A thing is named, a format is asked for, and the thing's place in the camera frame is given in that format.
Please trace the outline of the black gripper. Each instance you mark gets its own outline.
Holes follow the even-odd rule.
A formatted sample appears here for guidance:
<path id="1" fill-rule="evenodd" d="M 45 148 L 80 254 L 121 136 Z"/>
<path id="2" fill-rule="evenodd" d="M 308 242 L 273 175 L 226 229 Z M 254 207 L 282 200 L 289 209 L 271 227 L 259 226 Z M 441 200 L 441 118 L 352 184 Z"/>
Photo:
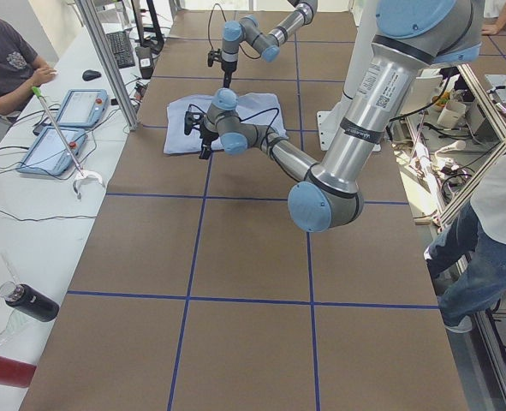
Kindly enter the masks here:
<path id="1" fill-rule="evenodd" d="M 213 132 L 208 128 L 202 128 L 200 130 L 200 138 L 202 139 L 202 144 L 199 153 L 199 159 L 209 160 L 212 155 L 211 144 L 213 141 L 216 141 L 218 139 L 218 133 Z"/>
<path id="2" fill-rule="evenodd" d="M 221 63 L 222 70 L 224 71 L 223 75 L 223 87 L 230 88 L 232 75 L 237 70 L 237 61 L 226 61 L 222 60 Z"/>

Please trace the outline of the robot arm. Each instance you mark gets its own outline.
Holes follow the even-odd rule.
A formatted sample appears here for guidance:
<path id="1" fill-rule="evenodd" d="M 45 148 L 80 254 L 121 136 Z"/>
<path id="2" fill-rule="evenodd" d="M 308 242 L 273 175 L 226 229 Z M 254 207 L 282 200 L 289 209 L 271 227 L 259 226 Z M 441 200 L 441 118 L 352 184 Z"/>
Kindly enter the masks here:
<path id="1" fill-rule="evenodd" d="M 219 141 L 236 155 L 256 147 L 295 179 L 290 216 L 306 232 L 322 232 L 354 221 L 363 208 L 357 178 L 373 148 L 396 118 L 408 89 L 423 69 L 469 63 L 479 55 L 485 5 L 481 1 L 375 1 L 361 16 L 354 47 L 364 64 L 349 107 L 321 161 L 293 146 L 267 125 L 242 121 L 229 86 L 214 94 L 204 113 L 188 112 L 184 130 L 199 132 L 202 158 Z"/>
<path id="2" fill-rule="evenodd" d="M 232 74 L 237 70 L 241 43 L 248 43 L 266 62 L 272 62 L 280 52 L 281 46 L 301 27 L 312 23 L 318 11 L 318 2 L 314 0 L 289 1 L 295 9 L 268 33 L 262 33 L 253 15 L 247 15 L 238 21 L 226 21 L 223 27 L 222 48 L 211 51 L 208 66 L 215 61 L 221 63 L 223 87 L 229 88 Z"/>

